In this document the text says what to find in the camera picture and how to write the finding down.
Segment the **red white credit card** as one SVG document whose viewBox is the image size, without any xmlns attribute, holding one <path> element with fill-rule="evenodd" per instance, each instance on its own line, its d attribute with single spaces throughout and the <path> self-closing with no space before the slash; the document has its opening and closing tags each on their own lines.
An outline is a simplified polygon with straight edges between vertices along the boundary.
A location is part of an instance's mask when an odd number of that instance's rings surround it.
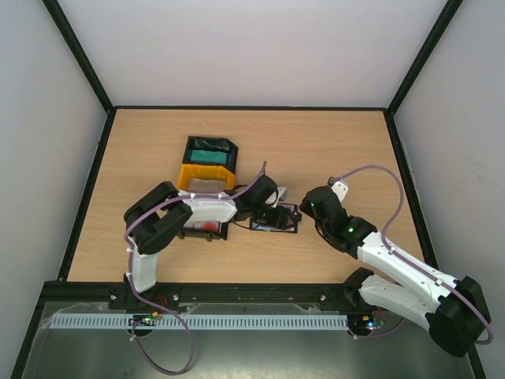
<svg viewBox="0 0 505 379">
<path fill-rule="evenodd" d="M 292 209 L 277 206 L 275 208 L 264 209 L 263 213 L 260 216 L 256 216 L 253 221 L 261 227 L 287 230 L 294 225 L 296 217 Z"/>
</svg>

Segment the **black leather card holder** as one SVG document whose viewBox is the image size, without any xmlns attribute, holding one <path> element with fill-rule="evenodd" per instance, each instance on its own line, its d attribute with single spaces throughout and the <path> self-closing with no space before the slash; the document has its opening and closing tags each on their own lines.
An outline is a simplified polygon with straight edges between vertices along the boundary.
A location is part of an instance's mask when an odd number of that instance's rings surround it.
<svg viewBox="0 0 505 379">
<path fill-rule="evenodd" d="M 267 232 L 297 233 L 297 226 L 302 220 L 298 206 L 294 204 L 278 203 L 275 208 L 268 208 L 260 216 L 252 217 L 249 229 Z"/>
</svg>

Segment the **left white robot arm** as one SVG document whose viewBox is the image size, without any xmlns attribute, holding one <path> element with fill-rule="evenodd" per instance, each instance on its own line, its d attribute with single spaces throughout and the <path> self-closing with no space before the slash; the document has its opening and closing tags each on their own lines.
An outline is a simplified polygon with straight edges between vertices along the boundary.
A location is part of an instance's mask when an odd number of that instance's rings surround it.
<svg viewBox="0 0 505 379">
<path fill-rule="evenodd" d="M 136 292 L 155 286 L 158 255 L 193 223 L 235 223 L 251 219 L 268 231 L 292 231 L 301 221 L 294 205 L 282 203 L 286 189 L 260 173 L 248 185 L 219 193 L 192 193 L 163 182 L 123 216 L 129 245 L 126 277 Z"/>
</svg>

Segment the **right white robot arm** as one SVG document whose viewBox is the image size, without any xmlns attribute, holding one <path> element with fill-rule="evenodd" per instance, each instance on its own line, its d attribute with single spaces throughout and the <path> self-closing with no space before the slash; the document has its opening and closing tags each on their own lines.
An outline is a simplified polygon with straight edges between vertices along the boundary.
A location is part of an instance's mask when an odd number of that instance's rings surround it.
<svg viewBox="0 0 505 379">
<path fill-rule="evenodd" d="M 330 186 L 308 191 L 300 210 L 333 248 L 379 269 L 359 268 L 348 277 L 344 299 L 349 307 L 359 310 L 369 304 L 396 313 L 458 358 L 479 343 L 491 317 L 476 280 L 458 280 L 408 254 L 370 222 L 348 215 Z"/>
</svg>

